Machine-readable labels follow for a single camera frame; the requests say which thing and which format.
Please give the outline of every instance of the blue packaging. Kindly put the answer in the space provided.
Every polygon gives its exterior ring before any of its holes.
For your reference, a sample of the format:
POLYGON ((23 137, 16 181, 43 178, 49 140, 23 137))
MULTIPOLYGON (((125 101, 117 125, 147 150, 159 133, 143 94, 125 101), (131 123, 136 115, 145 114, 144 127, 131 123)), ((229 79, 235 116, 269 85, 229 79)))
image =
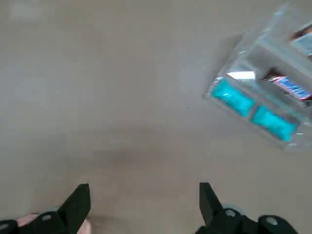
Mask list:
POLYGON ((221 100, 241 116, 247 117, 255 101, 231 86, 226 79, 222 79, 212 91, 212 96, 221 100))
POLYGON ((286 92, 292 94, 299 100, 307 100, 312 98, 312 93, 305 90, 303 87, 295 84, 288 77, 274 77, 272 79, 274 84, 284 89, 286 92))
POLYGON ((297 125, 290 123, 274 114, 265 106, 259 106, 252 118, 252 123, 257 124, 283 141, 290 141, 297 125))

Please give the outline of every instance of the teal item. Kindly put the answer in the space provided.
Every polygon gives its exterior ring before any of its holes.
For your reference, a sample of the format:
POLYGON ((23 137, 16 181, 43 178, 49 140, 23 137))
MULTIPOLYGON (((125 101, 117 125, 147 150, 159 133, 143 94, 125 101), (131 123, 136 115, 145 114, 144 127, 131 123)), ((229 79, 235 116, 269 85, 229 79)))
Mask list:
POLYGON ((283 141, 290 141, 297 125, 274 114, 265 106, 259 106, 252 118, 252 123, 264 127, 283 141))
POLYGON ((222 79, 212 91, 212 96, 236 110, 241 116, 247 117, 255 101, 231 86, 222 79))

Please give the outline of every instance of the clear plastic container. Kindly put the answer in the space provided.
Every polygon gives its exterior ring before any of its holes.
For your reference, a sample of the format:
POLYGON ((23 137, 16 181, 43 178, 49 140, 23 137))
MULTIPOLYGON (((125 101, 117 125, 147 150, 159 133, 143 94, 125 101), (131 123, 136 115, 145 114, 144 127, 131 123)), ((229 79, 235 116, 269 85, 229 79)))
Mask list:
POLYGON ((310 23, 312 17, 309 12, 291 4, 283 5, 266 26, 259 25, 245 35, 205 94, 206 98, 220 103, 233 116, 242 119, 283 149, 298 150, 312 146, 312 106, 264 78, 275 69, 281 76, 312 93, 312 60, 293 43, 295 33, 310 23), (212 96, 212 91, 223 79, 255 101, 247 117, 242 117, 231 106, 212 96), (251 122, 260 105, 296 125, 291 140, 281 140, 251 122))

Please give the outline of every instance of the gray floor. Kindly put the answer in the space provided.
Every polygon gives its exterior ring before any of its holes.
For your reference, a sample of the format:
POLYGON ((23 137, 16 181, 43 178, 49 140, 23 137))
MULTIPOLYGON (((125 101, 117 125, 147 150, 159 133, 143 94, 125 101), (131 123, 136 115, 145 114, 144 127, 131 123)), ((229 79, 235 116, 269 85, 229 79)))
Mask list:
POLYGON ((312 158, 282 154, 201 98, 277 6, 2 0, 0 217, 58 205, 88 182, 96 233, 191 234, 208 181, 250 217, 310 233, 312 158))

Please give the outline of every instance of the silver screw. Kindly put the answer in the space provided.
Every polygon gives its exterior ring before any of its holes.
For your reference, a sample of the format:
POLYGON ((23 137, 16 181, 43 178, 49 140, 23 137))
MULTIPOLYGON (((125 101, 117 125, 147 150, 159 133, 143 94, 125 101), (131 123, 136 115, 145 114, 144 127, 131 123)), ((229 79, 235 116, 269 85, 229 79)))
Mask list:
POLYGON ((43 221, 49 220, 51 216, 49 214, 46 214, 45 216, 42 217, 43 221))
POLYGON ((275 218, 273 217, 267 217, 266 221, 270 224, 272 224, 273 226, 276 226, 278 224, 278 222, 276 221, 275 218))
POLYGON ((225 214, 230 217, 235 217, 235 212, 232 210, 226 210, 225 214))
POLYGON ((7 227, 9 227, 9 225, 7 223, 0 225, 0 231, 3 229, 6 229, 7 227))

